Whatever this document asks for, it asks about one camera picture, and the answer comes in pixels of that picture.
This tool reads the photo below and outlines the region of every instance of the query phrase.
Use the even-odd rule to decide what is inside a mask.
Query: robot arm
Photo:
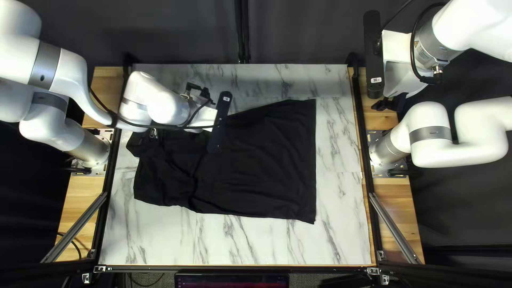
[[[41,20],[30,7],[15,0],[0,0],[0,111],[5,112],[0,120],[20,122],[25,138],[65,151],[86,167],[101,165],[107,159],[108,146],[66,119],[68,97],[104,125],[111,125],[112,117],[90,97],[86,61],[66,49],[41,42],[40,29]],[[167,125],[213,125],[217,111],[208,107],[192,119],[202,107],[198,101],[169,91],[145,73],[134,72],[120,116],[139,125],[149,125],[152,120]],[[135,132],[147,129],[123,121],[117,121],[115,127]]]
[[[391,132],[370,145],[370,158],[374,164],[391,168],[409,154],[414,165],[424,168],[493,162],[508,151],[505,132],[512,130],[511,111],[510,96],[460,105],[455,110],[455,144],[444,106],[421,102],[412,106]]]
[[[512,61],[510,30],[512,5],[508,0],[451,0],[415,34],[418,73],[442,73],[444,66],[469,48]],[[427,86],[411,69],[410,41],[411,33],[382,32],[385,97],[401,93],[410,97]]]

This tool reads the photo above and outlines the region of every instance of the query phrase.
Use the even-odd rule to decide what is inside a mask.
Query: wooden table
[[[362,103],[364,107],[364,115],[367,129],[387,130],[398,124],[396,113],[393,111],[377,112],[370,107],[377,100],[369,99],[366,95],[366,70],[360,69],[360,86]],[[92,89],[102,102],[110,109],[117,111],[122,87],[122,68],[121,67],[97,67],[94,71]],[[104,125],[97,123],[89,118],[84,117],[83,126],[85,128],[106,128]],[[60,232],[66,232],[69,227],[78,219],[78,217],[89,207],[92,201],[101,193],[103,188],[104,177],[74,177],[70,178],[68,193],[62,211],[62,217],[59,225]],[[416,214],[411,194],[411,187],[408,178],[378,178],[374,179],[375,193],[379,197],[382,205],[387,209],[398,228],[402,231],[409,244],[414,249],[422,262],[423,251],[419,238],[418,225],[416,222]],[[368,223],[370,223],[368,213],[368,200],[366,199],[366,187],[363,184],[365,206],[367,211]],[[80,247],[82,256],[85,257],[91,247],[94,235],[94,226],[96,215],[85,225],[78,233],[76,239],[77,245]],[[405,258],[401,255],[401,251],[396,244],[386,225],[380,221],[380,233],[382,238],[383,250],[388,258],[392,261],[405,262]],[[372,247],[372,262],[375,263],[375,255],[373,254],[373,241],[370,231],[370,245]],[[61,254],[57,261],[76,260],[78,259],[75,248],[70,244]]]

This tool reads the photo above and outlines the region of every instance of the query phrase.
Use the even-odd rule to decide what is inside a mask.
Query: warning label
[[[425,48],[423,48],[420,41],[414,41],[414,47],[416,48],[416,53],[418,53],[418,56],[421,59],[425,61],[432,59],[432,57],[425,51]]]

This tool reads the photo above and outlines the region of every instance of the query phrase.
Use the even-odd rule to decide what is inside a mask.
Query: white marble tile
[[[195,264],[288,264],[286,220],[197,214]]]
[[[281,64],[283,98],[352,97],[346,65]]]
[[[316,171],[316,221],[287,221],[289,264],[370,264],[361,173]]]
[[[370,263],[368,225],[359,180],[361,169],[348,78],[343,84],[346,86],[336,86],[345,83],[342,75],[346,67],[290,67],[137,65],[135,68],[151,74],[178,93],[183,92],[187,81],[208,87],[214,101],[221,91],[230,91],[234,95],[231,113],[280,101],[285,92],[287,98],[316,98],[315,225],[295,220],[196,214],[186,208],[159,207],[135,200],[133,179],[138,159],[125,147],[131,135],[125,131],[121,137],[99,263]],[[282,70],[285,71],[283,82]],[[290,86],[292,78],[296,80]],[[289,86],[288,91],[285,91],[285,86]]]
[[[187,82],[201,87],[205,84],[205,64],[135,64],[134,71],[142,71],[153,76],[158,82],[172,91],[182,94]]]
[[[196,213],[135,200],[133,181],[138,158],[127,149],[123,131],[99,263],[109,265],[191,264]]]
[[[207,65],[205,85],[214,101],[222,91],[233,94],[233,114],[281,101],[280,70],[274,64]]]
[[[360,172],[352,97],[316,99],[316,169]]]

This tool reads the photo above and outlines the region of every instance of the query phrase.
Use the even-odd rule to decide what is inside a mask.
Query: black cloth
[[[133,133],[135,199],[199,213],[297,219],[316,213],[315,100],[285,100],[228,116],[222,152],[210,132]]]

